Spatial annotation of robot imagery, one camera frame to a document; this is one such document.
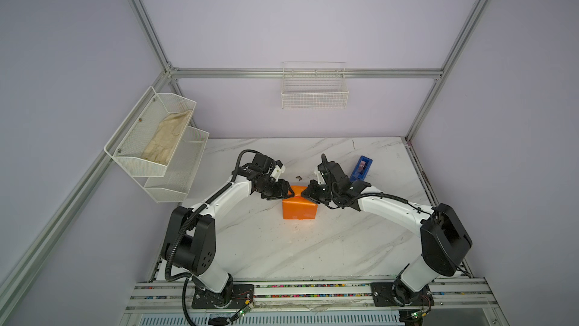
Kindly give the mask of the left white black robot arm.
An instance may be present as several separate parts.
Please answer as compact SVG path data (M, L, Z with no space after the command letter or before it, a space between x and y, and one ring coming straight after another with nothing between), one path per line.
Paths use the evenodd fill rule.
M220 189L198 204L175 208L161 249L165 280L194 279L202 289L215 294L226 290L232 282L230 274L215 260L217 218L254 193L267 201L294 197L289 182L282 178L284 172L282 161L257 150L243 150Z

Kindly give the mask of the yellow orange wrapping paper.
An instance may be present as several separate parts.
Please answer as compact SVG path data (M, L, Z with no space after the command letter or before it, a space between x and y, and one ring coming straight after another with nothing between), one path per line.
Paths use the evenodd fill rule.
M294 196L282 201L284 220L314 220L318 212L318 205L302 197L306 187L291 187Z

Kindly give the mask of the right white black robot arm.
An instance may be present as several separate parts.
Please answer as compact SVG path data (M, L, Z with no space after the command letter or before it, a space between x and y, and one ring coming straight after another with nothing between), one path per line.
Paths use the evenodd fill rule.
M410 299L434 279L454 276L473 242L455 210L444 203L419 205L379 190L366 181L351 181L335 161L321 155L317 178L302 196L331 209L352 208L373 214L412 232L420 239L421 252L396 277L392 291Z

